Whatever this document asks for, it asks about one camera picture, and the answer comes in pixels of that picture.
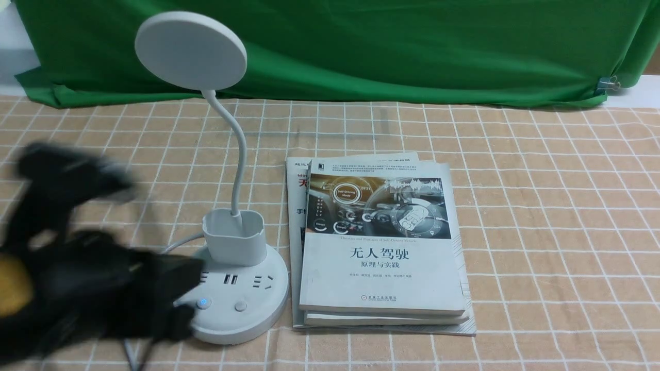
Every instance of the binder clip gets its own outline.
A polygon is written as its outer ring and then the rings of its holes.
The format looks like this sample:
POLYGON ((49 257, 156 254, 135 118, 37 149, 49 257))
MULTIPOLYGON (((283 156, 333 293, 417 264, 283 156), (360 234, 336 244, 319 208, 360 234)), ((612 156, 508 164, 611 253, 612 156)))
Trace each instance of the binder clip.
POLYGON ((608 91, 617 91, 621 89, 621 83, 616 80, 616 75, 612 77, 601 77, 596 85, 594 94, 596 96, 606 94, 608 91))

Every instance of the pen holder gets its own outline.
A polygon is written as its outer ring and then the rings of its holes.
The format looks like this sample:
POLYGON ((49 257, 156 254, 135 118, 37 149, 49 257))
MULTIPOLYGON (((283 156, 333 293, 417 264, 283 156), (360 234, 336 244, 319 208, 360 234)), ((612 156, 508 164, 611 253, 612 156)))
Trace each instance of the pen holder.
POLYGON ((266 258, 263 217, 256 211, 234 216, 231 209, 215 209, 202 219, 202 231, 218 263, 251 267, 266 258))

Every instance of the blurred black object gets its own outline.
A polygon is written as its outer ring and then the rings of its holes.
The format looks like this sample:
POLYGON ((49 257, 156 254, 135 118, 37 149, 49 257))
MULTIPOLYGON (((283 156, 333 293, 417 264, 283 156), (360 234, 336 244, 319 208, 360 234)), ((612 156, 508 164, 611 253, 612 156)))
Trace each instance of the blurred black object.
POLYGON ((174 301, 199 284, 201 260, 131 249, 101 230, 70 231, 75 207, 117 194, 130 199, 134 182, 121 166, 32 143, 16 172, 28 184, 0 254, 20 259, 34 296, 18 313, 0 317, 0 366, 95 338, 157 343, 191 336, 195 310, 174 301), (53 240, 34 248, 31 241, 44 231, 53 240))

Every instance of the power strip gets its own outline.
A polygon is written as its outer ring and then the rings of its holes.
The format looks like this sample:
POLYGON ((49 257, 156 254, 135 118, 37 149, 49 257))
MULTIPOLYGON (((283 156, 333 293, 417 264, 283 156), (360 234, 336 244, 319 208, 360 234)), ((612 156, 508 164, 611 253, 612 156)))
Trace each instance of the power strip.
POLYGON ((268 331, 284 311, 289 278, 278 251, 266 246, 266 258, 251 267, 215 261, 208 248, 195 256, 206 263, 202 282, 177 303, 197 307, 193 335, 201 341, 235 345, 268 331))

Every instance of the round lamp head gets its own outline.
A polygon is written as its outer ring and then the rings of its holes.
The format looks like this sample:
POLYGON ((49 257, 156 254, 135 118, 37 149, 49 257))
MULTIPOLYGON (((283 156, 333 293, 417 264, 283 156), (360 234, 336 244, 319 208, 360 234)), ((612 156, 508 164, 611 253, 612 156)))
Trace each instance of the round lamp head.
POLYGON ((246 73, 245 46, 229 28, 191 12, 150 17, 137 31, 135 53, 163 81, 191 90, 222 90, 246 73))

